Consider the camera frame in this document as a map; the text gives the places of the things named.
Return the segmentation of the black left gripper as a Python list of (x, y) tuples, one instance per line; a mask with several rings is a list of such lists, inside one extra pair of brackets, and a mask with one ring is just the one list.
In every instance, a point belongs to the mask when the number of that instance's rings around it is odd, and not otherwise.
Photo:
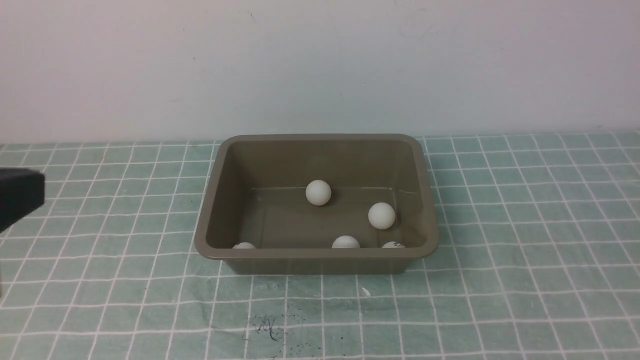
[(44, 173), (29, 168), (0, 169), (0, 231), (42, 207), (45, 193)]

